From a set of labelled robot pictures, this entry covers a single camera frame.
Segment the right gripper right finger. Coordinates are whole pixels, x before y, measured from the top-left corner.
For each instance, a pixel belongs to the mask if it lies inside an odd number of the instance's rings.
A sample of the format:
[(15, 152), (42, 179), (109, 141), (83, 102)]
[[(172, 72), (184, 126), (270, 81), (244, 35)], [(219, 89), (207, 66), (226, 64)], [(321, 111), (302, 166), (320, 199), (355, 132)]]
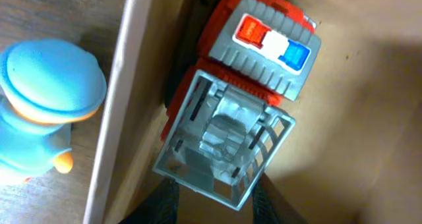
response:
[(307, 224), (263, 173), (253, 189), (253, 224)]

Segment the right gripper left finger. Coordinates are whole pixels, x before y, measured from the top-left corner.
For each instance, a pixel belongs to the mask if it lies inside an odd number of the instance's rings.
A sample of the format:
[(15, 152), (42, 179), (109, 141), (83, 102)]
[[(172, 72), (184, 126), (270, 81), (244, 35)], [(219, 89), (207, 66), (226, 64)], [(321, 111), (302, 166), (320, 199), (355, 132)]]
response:
[(176, 224), (178, 207), (179, 184), (164, 178), (119, 224)]

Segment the red toy truck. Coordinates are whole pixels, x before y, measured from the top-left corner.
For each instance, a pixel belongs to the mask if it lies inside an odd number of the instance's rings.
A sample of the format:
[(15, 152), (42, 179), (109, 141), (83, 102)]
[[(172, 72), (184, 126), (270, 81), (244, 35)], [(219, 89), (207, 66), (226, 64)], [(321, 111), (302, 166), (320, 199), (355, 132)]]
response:
[(192, 0), (167, 84), (155, 172), (240, 210), (295, 126), (321, 46), (288, 0)]

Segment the white cardboard box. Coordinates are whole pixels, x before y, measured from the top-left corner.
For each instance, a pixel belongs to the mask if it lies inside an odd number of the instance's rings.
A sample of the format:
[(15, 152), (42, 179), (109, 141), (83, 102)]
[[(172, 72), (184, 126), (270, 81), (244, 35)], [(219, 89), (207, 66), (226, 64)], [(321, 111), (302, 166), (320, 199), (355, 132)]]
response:
[[(190, 0), (126, 0), (83, 221), (153, 188), (170, 60)], [(309, 223), (421, 222), (421, 0), (290, 0), (322, 47), (266, 174)]]

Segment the yellow duck toy blue hat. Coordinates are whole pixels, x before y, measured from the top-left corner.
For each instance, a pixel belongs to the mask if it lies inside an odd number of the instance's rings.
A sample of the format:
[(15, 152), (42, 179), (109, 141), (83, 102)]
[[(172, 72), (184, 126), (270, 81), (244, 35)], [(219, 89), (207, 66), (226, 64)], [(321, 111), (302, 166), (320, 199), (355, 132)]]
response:
[(107, 92), (93, 54), (59, 39), (1, 52), (1, 184), (20, 184), (74, 165), (71, 125), (93, 116)]

